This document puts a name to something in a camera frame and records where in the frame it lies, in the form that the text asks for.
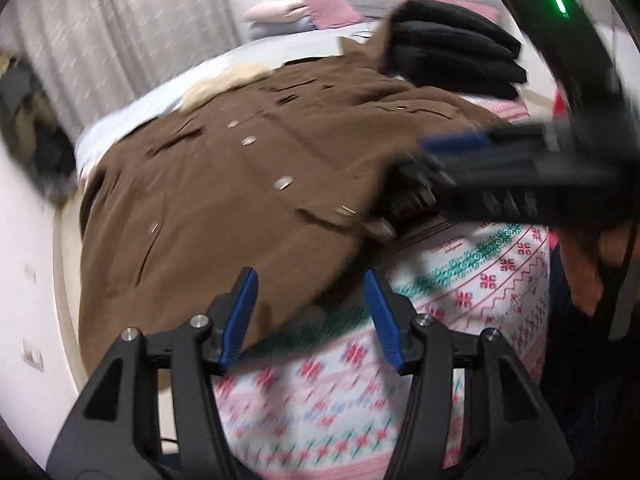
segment patterned blanket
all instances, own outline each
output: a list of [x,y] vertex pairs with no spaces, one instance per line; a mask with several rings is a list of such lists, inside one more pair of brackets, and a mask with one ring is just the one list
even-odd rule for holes
[[[401,244],[385,268],[418,312],[461,332],[500,329],[538,377],[547,235],[519,224],[435,221]],[[366,308],[356,302],[261,343],[216,383],[215,395],[231,449],[263,478],[374,480],[388,465],[410,382],[385,364]],[[464,386],[456,370],[443,467],[460,457]]]

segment gray curtain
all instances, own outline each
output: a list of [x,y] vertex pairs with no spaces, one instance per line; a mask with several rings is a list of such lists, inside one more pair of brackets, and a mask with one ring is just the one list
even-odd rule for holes
[[227,0],[10,0],[0,14],[0,45],[32,62],[73,140],[239,44]]

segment pink pillow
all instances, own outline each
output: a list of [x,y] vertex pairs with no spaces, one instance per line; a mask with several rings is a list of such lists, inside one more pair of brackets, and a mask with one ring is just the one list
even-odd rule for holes
[[454,4],[460,7],[465,7],[465,9],[472,10],[476,14],[480,14],[480,16],[484,16],[490,22],[498,23],[500,20],[500,10],[495,7],[490,7],[482,4],[475,4],[473,2],[465,2],[463,0],[436,0],[438,2],[444,2],[446,4]]
[[302,0],[265,0],[244,14],[246,22],[292,23],[309,15]]
[[304,0],[317,28],[338,28],[363,21],[362,15],[347,0]]

